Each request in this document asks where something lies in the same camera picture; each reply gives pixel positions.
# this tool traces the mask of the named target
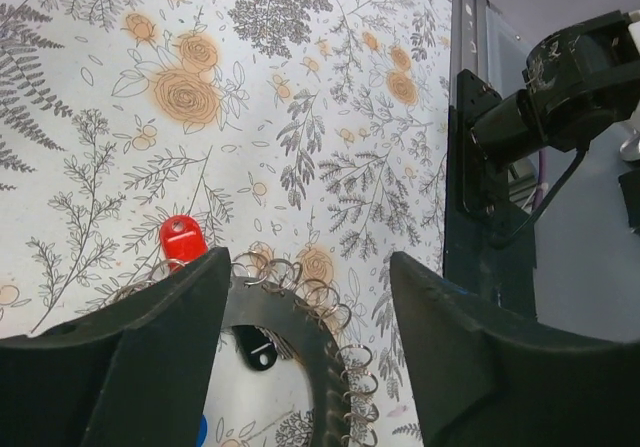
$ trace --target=gray leaf pattern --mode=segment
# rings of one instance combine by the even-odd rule
[[[450,0],[3,1],[0,333],[142,288],[160,227],[190,215],[210,247],[335,289],[352,311],[336,342],[373,354],[379,445],[420,445],[389,260],[442,264]],[[304,370],[278,369],[256,377],[221,335],[205,445],[308,444]],[[261,382],[274,394],[247,402]]]

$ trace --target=blue object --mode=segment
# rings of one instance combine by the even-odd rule
[[[196,447],[202,447],[206,439],[207,439],[207,419],[205,419],[203,415],[202,420],[200,421],[200,432],[198,433],[198,440],[196,442]]]

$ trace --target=black cable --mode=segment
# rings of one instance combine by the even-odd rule
[[[573,159],[573,162],[571,162],[571,165],[567,167],[567,170],[564,171],[558,181],[553,185],[553,187],[551,187],[549,193],[542,200],[538,208],[531,213],[529,218],[522,224],[520,224],[520,226],[507,237],[498,237],[494,232],[489,238],[489,246],[493,247],[494,249],[504,249],[506,247],[509,247],[516,240],[518,240],[518,237],[520,237],[520,234],[522,234],[525,229],[535,224],[540,216],[544,214],[544,211],[547,210],[547,207],[549,207],[549,204],[551,203],[553,198],[558,194],[558,192],[560,192],[560,189],[564,187],[564,184],[566,184],[571,176],[575,173],[575,171],[578,170],[578,167],[586,157],[588,151],[588,146],[586,148],[578,149],[576,151],[576,156]]]

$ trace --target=floral fabric backdrop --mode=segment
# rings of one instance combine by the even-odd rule
[[[450,0],[0,0],[0,335],[108,304],[187,213],[336,288],[380,445],[421,445],[389,257],[440,268],[450,21]],[[306,382],[223,335],[204,445],[306,445]]]

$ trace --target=white surface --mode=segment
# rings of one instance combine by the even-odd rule
[[[640,236],[629,228],[618,184],[629,171],[618,153],[627,138],[620,125],[599,136],[536,225],[535,285],[540,322],[630,342],[640,338]],[[553,184],[573,156],[547,150]]]
[[[640,19],[636,19],[633,24],[629,25],[629,33],[640,55]]]
[[[210,245],[340,292],[338,341],[375,354],[379,445],[420,445],[385,267],[441,267],[450,0],[2,1],[51,18],[0,8],[0,336],[108,304],[189,213]],[[302,445],[298,366],[254,375],[231,345],[206,445]]]

